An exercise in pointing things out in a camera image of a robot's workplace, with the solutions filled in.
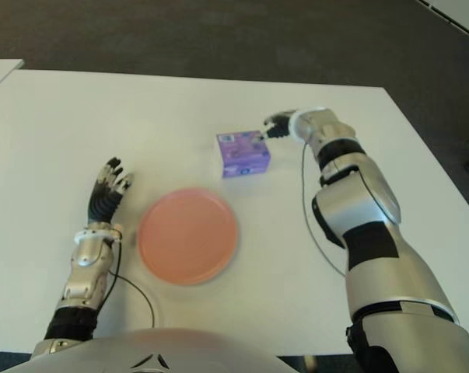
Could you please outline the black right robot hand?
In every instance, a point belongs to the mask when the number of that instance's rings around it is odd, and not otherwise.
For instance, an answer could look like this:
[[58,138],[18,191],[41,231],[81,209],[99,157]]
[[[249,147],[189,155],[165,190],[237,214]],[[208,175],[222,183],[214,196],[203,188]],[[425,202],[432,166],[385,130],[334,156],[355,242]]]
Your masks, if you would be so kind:
[[265,118],[261,137],[269,139],[289,136],[289,120],[294,113],[294,110],[286,110]]

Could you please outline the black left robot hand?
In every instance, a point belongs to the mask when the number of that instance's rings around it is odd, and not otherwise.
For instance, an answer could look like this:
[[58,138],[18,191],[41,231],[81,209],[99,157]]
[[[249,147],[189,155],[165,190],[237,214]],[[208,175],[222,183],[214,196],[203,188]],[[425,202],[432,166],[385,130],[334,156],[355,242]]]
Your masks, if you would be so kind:
[[134,182],[132,173],[121,176],[121,160],[111,158],[100,170],[87,207],[87,221],[110,224],[125,193]]

